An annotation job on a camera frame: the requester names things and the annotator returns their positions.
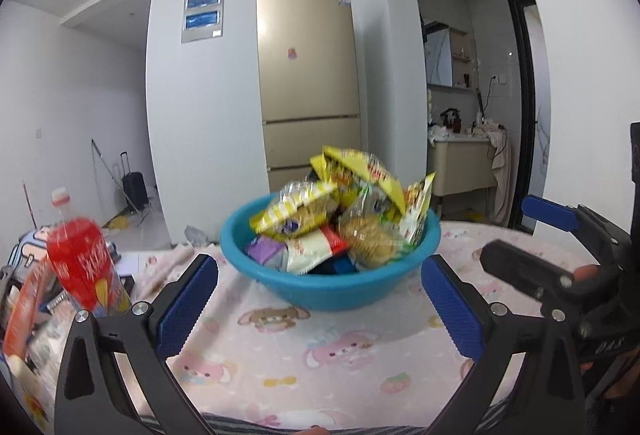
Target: plastic bag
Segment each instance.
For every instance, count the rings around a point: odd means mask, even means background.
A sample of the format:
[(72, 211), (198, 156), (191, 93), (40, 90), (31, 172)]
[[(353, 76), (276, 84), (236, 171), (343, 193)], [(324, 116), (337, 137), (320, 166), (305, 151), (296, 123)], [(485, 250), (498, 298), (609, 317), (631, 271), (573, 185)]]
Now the plastic bag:
[(259, 237), (255, 237), (254, 240), (245, 247), (244, 251), (260, 265), (267, 265), (270, 259), (285, 249), (285, 247), (286, 245), (280, 241), (273, 240), (273, 238), (265, 235), (260, 235)]
[(185, 227), (184, 236), (193, 247), (207, 247), (211, 243), (204, 231), (192, 225)]
[(353, 171), (341, 165), (338, 161), (323, 154), (309, 159), (315, 175), (324, 182), (334, 182), (337, 185), (338, 202), (342, 209), (347, 209), (362, 191), (367, 183)]
[(365, 188), (338, 221), (338, 234), (349, 244), (357, 266), (364, 269), (383, 267), (412, 250), (398, 227), (385, 219), (380, 202), (375, 188)]
[(27, 339), (31, 336), (31, 329), (38, 306), (42, 301), (44, 289), (54, 277), (55, 274), (47, 256), (31, 268), (31, 272), (27, 275), (27, 279), (20, 289), (17, 303), (11, 312), (9, 324), (4, 333), (2, 345), (4, 354), (17, 355), (24, 359)]
[(400, 234), (407, 243), (417, 245), (422, 239), (427, 211), (431, 203), (431, 190), (435, 173), (430, 173), (404, 190), (406, 211), (399, 221)]
[(306, 274), (326, 259), (345, 253), (347, 249), (347, 242), (328, 225), (322, 225), (303, 237), (287, 240), (287, 255), (282, 263), (282, 271)]
[(400, 181), (383, 166), (378, 157), (359, 150), (340, 150), (333, 146), (324, 146), (322, 154), (347, 168), (366, 183), (379, 186), (400, 213), (404, 214), (404, 193)]
[(338, 207), (334, 182), (291, 182), (275, 202), (249, 220), (255, 233), (276, 240), (297, 238), (328, 222)]

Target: electrical panel box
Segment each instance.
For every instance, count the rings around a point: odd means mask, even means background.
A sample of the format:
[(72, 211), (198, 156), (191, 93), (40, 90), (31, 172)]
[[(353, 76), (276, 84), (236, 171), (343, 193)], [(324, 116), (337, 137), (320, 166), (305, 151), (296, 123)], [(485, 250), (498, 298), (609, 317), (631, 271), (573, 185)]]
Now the electrical panel box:
[(184, 0), (182, 43), (222, 36), (225, 0)]

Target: rolling suitcase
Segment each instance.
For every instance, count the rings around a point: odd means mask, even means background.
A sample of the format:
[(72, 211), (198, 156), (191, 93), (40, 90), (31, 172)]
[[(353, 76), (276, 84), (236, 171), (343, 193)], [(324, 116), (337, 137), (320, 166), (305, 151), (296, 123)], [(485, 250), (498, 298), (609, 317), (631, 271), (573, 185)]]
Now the rolling suitcase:
[[(127, 169), (124, 167), (124, 160), (127, 159)], [(120, 154), (120, 161), (122, 162), (122, 188), (129, 197), (129, 200), (140, 211), (149, 203), (149, 197), (146, 194), (145, 180), (142, 173), (139, 171), (131, 171), (129, 165), (129, 154), (122, 152)], [(134, 211), (129, 204), (129, 211)]]

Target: yellow snack bag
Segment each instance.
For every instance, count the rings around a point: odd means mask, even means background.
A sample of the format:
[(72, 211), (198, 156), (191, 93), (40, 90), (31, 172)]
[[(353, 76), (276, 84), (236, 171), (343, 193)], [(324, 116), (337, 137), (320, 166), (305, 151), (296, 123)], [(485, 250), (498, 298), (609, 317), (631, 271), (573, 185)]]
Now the yellow snack bag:
[(335, 160), (364, 181), (376, 184), (389, 197), (389, 200), (404, 214), (404, 193), (400, 181), (387, 170), (375, 155), (359, 150), (340, 150), (333, 146), (322, 147), (322, 154)]
[(249, 225), (258, 235), (280, 241), (305, 235), (331, 218), (338, 207), (336, 189), (334, 182), (291, 182)]
[(323, 154), (313, 156), (309, 159), (309, 164), (321, 181), (334, 182), (337, 185), (338, 202), (343, 209), (353, 204), (365, 184), (360, 177)]

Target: striped fabric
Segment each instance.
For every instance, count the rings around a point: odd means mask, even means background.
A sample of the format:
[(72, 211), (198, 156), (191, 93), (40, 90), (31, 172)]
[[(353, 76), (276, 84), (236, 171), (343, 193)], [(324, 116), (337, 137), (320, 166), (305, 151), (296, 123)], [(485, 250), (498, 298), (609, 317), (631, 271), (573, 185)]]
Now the striped fabric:
[[(493, 427), (501, 418), (507, 404), (507, 399), (494, 404), (485, 414), (482, 422), (476, 430), (477, 434)], [(209, 413), (201, 413), (202, 418), (207, 422), (212, 431), (217, 435), (285, 435), (296, 433), (299, 430), (283, 430), (261, 426), (251, 422), (231, 419), (229, 417), (219, 417)], [(152, 430), (164, 434), (162, 428), (155, 417), (151, 415), (141, 415), (140, 420)], [(425, 427), (416, 426), (386, 426), (380, 428), (355, 428), (350, 430), (334, 430), (336, 435), (422, 435), (426, 432)]]

